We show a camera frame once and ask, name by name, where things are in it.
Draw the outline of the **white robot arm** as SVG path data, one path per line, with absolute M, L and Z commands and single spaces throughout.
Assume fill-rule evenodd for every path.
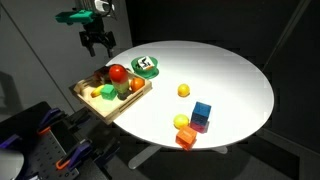
M 87 48 L 91 57 L 95 56 L 94 45 L 103 45 L 112 57 L 113 47 L 116 45 L 112 31 L 106 32 L 103 19 L 115 17 L 113 0 L 75 0 L 76 10 L 91 11 L 92 22 L 84 23 L 84 30 L 79 33 L 81 44 Z

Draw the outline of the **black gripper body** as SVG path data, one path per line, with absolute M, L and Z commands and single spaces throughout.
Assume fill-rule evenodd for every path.
M 101 43 L 108 49 L 116 45 L 112 31 L 104 30 L 104 23 L 101 17 L 95 18 L 91 23 L 84 25 L 84 30 L 79 33 L 81 44 L 91 48 L 94 43 Z

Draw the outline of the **grey rounded robot base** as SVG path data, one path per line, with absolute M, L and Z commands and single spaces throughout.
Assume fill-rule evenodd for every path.
M 22 170 L 24 156 L 15 150 L 0 149 L 0 180 L 16 180 Z

